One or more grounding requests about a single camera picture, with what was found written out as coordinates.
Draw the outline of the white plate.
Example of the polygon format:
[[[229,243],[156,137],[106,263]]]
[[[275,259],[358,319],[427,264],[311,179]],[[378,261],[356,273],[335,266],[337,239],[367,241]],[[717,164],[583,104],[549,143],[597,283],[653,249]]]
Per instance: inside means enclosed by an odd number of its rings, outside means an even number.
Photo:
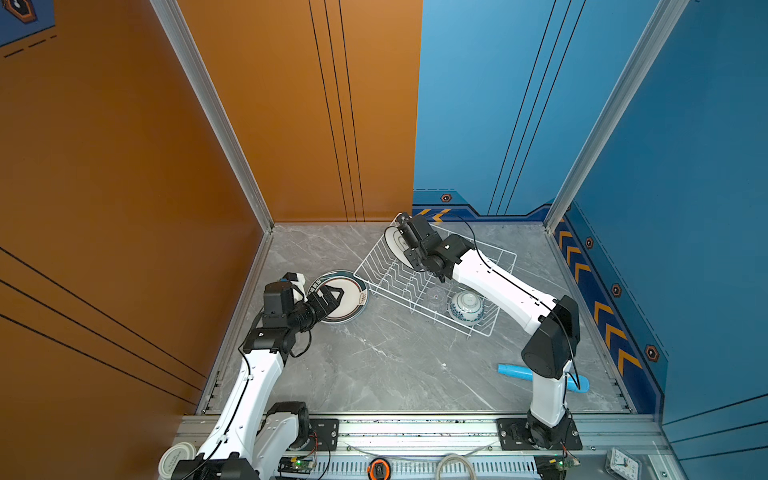
[[[384,233],[384,239],[387,247],[391,250],[393,255],[401,263],[408,267],[411,267],[411,262],[406,256],[406,253],[410,250],[410,246],[402,236],[397,227],[387,227]]]
[[[342,324],[359,316],[365,309],[369,294],[368,284],[353,272],[336,270],[322,274],[309,287],[309,292],[319,292],[322,287],[343,291],[340,305],[322,320],[323,323]]]

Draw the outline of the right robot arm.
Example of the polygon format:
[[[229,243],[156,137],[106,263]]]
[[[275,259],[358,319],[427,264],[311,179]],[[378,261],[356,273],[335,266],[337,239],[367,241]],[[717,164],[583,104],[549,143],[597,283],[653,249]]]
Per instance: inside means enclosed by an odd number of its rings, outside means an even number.
[[[581,339],[577,302],[545,294],[487,257],[474,238],[441,237],[427,218],[400,213],[388,248],[417,272],[441,281],[451,279],[493,302],[529,335],[521,352],[532,371],[532,400],[525,423],[526,442],[537,449],[564,447],[573,438],[567,405],[570,380],[580,385],[576,366]]]

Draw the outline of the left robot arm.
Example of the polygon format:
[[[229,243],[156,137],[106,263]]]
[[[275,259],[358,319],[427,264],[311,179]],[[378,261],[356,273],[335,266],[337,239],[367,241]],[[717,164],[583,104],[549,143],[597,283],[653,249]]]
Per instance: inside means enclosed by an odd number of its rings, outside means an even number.
[[[270,479],[283,454],[309,439],[303,402],[267,401],[293,352],[296,336],[342,304],[339,287],[307,293],[305,277],[288,273],[266,285],[263,306],[238,348],[241,367],[216,425],[198,453],[182,459],[169,479]]]

